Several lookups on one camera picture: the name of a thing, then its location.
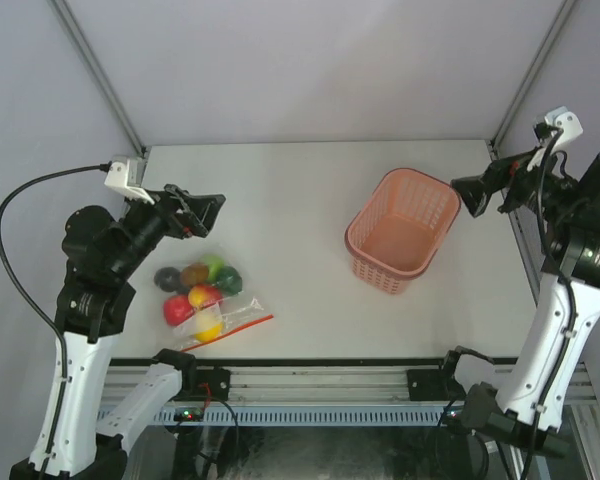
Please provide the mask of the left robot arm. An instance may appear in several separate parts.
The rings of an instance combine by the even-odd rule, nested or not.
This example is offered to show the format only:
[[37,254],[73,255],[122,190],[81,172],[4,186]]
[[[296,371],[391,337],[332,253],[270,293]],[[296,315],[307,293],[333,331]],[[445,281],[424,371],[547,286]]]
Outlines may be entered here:
[[121,219],[92,205],[66,222],[66,275],[51,323],[57,343],[49,405],[37,444],[12,466],[12,479],[119,479],[163,405],[198,390],[195,357],[163,349],[112,414],[97,417],[135,296],[130,277],[163,238],[206,237],[226,201],[222,194],[191,196],[172,184],[149,196],[149,202],[132,202]]

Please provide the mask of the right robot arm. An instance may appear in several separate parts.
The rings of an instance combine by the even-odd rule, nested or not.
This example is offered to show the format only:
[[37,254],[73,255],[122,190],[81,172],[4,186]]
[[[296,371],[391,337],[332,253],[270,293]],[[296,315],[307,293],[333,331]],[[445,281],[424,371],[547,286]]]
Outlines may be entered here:
[[475,384],[472,370],[453,364],[439,374],[441,391],[465,397],[445,421],[528,453],[562,457],[566,391],[587,339],[600,318],[600,152],[581,179],[556,176],[554,161],[531,164],[531,152],[492,162],[481,175],[454,179],[473,217],[506,190],[499,212],[531,210],[545,260],[537,310],[513,371],[502,385]]

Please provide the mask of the clear zip top bag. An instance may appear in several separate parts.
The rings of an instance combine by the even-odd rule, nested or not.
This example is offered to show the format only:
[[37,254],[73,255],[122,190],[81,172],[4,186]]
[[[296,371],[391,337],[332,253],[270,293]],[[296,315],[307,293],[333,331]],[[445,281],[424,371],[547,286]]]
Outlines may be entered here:
[[274,318],[247,271],[219,244],[169,260],[151,280],[173,350],[191,353]]

